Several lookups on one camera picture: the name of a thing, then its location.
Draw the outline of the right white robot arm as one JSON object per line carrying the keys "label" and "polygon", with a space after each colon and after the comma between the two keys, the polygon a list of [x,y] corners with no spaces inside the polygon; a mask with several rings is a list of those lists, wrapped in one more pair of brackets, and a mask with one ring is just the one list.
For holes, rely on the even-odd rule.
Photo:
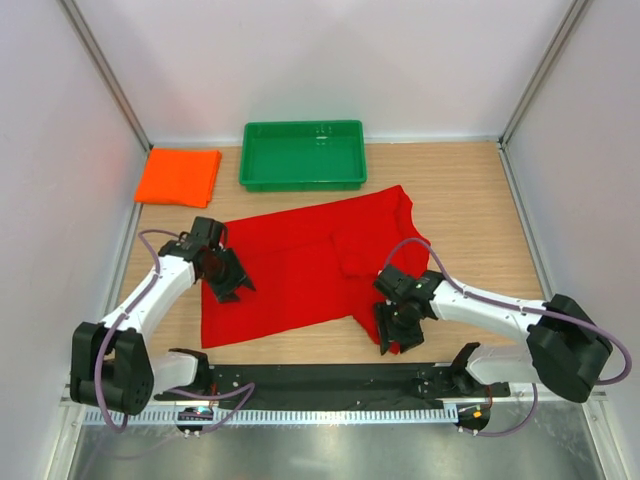
{"label": "right white robot arm", "polygon": [[374,280],[380,351],[406,352],[423,343],[426,319],[466,323],[512,340],[508,347],[467,344],[451,364],[450,382],[472,396],[495,383],[541,384],[585,402],[612,353],[612,343],[571,298],[526,301],[460,285],[427,270],[414,278],[388,265]]}

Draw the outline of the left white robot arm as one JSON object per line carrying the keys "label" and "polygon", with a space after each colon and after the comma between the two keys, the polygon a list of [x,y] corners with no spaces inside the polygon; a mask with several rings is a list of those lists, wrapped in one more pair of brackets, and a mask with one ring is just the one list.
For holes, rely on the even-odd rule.
{"label": "left white robot arm", "polygon": [[98,322],[76,328],[69,387],[74,402],[133,416],[156,395],[199,400],[210,392],[206,354],[174,348],[151,357],[147,345],[193,285],[203,284],[219,304],[237,302],[239,289],[254,287],[227,241],[225,224],[196,217],[190,230],[172,235],[152,253],[151,270],[123,303]]}

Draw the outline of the red t shirt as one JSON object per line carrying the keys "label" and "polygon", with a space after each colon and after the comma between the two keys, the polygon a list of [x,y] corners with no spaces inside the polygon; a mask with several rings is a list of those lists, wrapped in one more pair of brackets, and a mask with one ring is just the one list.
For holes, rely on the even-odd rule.
{"label": "red t shirt", "polygon": [[393,186],[367,195],[229,222],[230,246],[254,284],[236,302],[220,304],[201,289],[201,345],[215,348],[343,317],[353,317],[380,341],[373,282],[387,258],[417,276],[428,251],[419,237],[413,202]]}

